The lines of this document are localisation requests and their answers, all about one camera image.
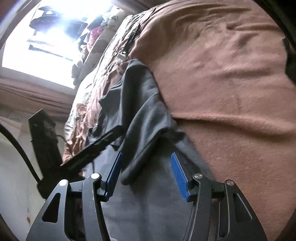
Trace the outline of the grey fleece garment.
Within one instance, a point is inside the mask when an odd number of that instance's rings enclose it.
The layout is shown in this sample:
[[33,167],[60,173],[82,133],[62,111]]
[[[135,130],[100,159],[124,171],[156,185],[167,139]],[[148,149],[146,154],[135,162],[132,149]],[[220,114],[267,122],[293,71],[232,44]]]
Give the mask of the grey fleece garment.
[[86,169],[98,172],[115,151],[122,171],[114,195],[102,205],[107,229],[116,240],[182,240],[191,205],[178,190],[170,157],[185,155],[212,178],[207,163],[162,101],[150,69],[139,60],[128,64],[119,83],[99,101],[102,110],[87,142],[121,125],[124,134]]

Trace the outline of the bright window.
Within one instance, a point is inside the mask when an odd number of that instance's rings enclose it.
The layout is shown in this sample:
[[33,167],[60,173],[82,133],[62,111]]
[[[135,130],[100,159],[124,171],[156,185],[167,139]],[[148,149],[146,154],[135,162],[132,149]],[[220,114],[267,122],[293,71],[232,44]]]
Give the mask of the bright window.
[[79,37],[111,7],[111,1],[40,1],[8,36],[1,76],[72,91]]

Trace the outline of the brown curtain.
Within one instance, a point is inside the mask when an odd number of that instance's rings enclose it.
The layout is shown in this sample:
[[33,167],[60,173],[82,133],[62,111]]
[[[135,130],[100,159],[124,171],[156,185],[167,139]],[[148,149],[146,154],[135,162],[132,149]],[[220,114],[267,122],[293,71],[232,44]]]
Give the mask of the brown curtain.
[[65,122],[75,97],[74,89],[1,67],[1,105],[34,114],[44,109],[51,118]]

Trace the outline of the brown fleece blanket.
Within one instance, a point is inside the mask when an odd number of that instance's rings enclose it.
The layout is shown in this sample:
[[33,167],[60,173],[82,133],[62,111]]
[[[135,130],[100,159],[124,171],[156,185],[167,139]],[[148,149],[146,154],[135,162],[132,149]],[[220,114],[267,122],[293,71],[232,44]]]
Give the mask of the brown fleece blanket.
[[295,68],[284,39],[253,1],[168,1],[127,16],[78,86],[64,160],[83,148],[101,98],[138,59],[202,173],[237,183],[268,240],[295,240]]

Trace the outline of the clothes pile by window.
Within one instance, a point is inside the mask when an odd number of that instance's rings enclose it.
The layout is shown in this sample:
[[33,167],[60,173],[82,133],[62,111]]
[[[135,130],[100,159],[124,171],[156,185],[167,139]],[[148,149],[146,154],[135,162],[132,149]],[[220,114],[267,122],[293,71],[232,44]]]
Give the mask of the clothes pile by window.
[[73,85],[78,87],[82,80],[92,72],[99,63],[105,49],[115,35],[125,18],[125,13],[119,11],[107,18],[97,17],[87,27],[87,32],[80,36],[78,47],[80,56],[73,62]]

